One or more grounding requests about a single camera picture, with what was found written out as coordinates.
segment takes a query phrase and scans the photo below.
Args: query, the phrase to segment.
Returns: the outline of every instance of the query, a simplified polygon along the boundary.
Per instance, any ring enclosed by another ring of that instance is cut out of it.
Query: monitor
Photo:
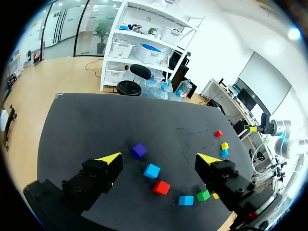
[[[251,97],[251,95],[245,90],[242,89],[237,95],[237,98],[251,111],[256,105],[256,101]]]

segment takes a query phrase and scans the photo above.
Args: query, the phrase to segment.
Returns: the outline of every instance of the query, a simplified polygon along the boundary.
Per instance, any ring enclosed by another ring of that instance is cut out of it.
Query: black stool
[[[144,79],[150,79],[152,75],[148,68],[138,64],[130,66],[130,71]],[[119,82],[116,86],[116,90],[120,95],[140,96],[141,94],[141,87],[139,84],[129,80]]]

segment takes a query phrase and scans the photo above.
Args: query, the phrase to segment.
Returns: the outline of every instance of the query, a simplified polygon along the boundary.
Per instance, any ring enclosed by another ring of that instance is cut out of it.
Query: glass door
[[[42,58],[73,56],[76,31],[87,0],[60,0],[53,3],[46,21]]]
[[[81,20],[76,54],[104,56],[109,32],[120,2],[112,0],[90,0]]]

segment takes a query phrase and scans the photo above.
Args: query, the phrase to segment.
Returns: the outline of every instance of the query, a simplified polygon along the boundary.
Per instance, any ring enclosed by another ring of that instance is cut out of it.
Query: water bottle
[[[165,88],[166,88],[166,84],[165,83],[163,83],[160,86],[160,88],[152,88],[150,90],[148,98],[167,100],[168,99],[168,93],[165,91]]]
[[[172,83],[171,83],[171,79],[168,79],[167,81],[167,86],[166,86],[166,92],[173,92],[173,88],[172,88]]]
[[[177,93],[174,92],[169,92],[168,93],[168,100],[170,101],[178,101],[178,102],[183,102],[183,97],[181,97],[182,90],[178,90]]]
[[[141,97],[147,97],[151,88],[156,87],[157,85],[157,81],[154,79],[155,78],[155,74],[152,74],[150,79],[143,79],[140,83],[140,87],[141,87]]]
[[[187,96],[187,94],[191,91],[191,89],[193,88],[193,86],[190,84],[190,82],[191,82],[190,79],[182,81],[179,84],[179,86],[178,86],[178,88],[177,88],[177,90],[175,92],[178,92],[179,90],[182,90],[183,93],[181,94],[181,96],[183,98],[185,98]]]

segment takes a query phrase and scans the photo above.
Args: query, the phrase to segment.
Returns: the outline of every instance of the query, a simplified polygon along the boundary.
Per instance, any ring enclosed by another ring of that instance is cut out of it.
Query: yellow cube
[[[222,145],[221,145],[221,149],[222,149],[222,150],[229,149],[229,145],[228,145],[228,143],[226,143],[226,142],[222,143]]]

